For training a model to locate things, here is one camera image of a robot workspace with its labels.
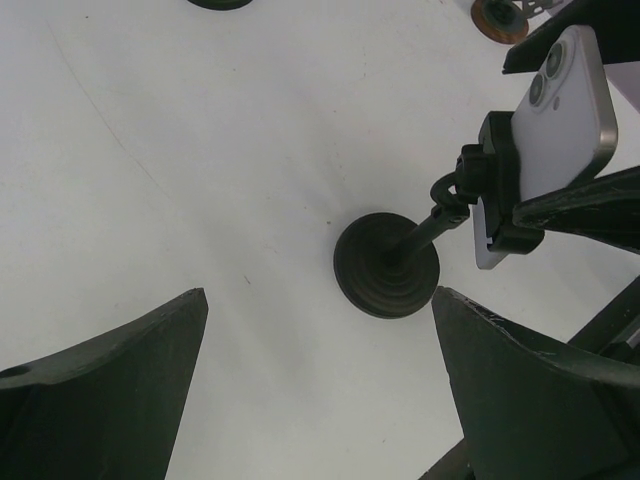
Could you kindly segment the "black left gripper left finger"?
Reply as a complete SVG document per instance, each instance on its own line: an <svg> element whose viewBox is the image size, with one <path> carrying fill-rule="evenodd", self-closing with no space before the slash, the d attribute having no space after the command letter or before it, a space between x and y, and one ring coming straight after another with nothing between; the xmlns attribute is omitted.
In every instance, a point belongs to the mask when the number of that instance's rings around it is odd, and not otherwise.
<svg viewBox="0 0 640 480"><path fill-rule="evenodd" d="M1 373L4 479L163 479L208 303L189 290L144 316Z"/></svg>

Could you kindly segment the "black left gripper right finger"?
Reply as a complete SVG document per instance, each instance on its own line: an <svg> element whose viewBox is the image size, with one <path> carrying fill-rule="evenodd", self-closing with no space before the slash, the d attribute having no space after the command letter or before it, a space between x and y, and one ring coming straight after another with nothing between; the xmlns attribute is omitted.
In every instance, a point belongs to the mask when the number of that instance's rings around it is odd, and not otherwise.
<svg viewBox="0 0 640 480"><path fill-rule="evenodd" d="M463 430L444 479L635 479L639 290L629 286L570 341L450 288L432 302Z"/></svg>

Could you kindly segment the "white smartphone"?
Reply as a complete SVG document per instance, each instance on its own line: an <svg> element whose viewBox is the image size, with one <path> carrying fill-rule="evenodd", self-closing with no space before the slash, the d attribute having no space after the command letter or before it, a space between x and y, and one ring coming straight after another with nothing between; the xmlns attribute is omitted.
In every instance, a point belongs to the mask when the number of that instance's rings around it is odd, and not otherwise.
<svg viewBox="0 0 640 480"><path fill-rule="evenodd" d="M589 181L608 164L617 147L618 125L591 27L574 25L561 33L511 114L520 158L520 203ZM490 270L518 254L488 252L480 241L483 216L475 206L475 259L478 268Z"/></svg>

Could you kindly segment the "black round-base phone stand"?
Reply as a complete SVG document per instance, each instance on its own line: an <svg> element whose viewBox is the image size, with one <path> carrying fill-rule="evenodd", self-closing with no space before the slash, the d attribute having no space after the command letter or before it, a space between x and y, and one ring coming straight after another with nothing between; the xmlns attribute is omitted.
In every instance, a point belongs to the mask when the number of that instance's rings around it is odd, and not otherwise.
<svg viewBox="0 0 640 480"><path fill-rule="evenodd" d="M513 210L520 203L520 158L509 111L491 111L478 141L465 145L453 172L430 190L435 205L422 223L395 213L365 215L339 237L334 273L347 299L382 319L404 318L422 309L438 285L440 263L434 246L479 206L480 241L491 254L526 255L544 238L540 230L518 227Z"/></svg>

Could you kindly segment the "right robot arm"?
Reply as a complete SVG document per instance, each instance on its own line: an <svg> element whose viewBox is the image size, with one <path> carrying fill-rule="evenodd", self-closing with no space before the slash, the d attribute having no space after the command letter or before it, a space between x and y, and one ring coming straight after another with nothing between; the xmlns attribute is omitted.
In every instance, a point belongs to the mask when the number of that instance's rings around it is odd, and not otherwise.
<svg viewBox="0 0 640 480"><path fill-rule="evenodd" d="M639 1L570 1L507 53L532 72L561 29L639 61ZM516 207L516 224L639 255L639 165ZM563 343L450 288L432 301L464 438L420 479L639 479L639 276Z"/></svg>

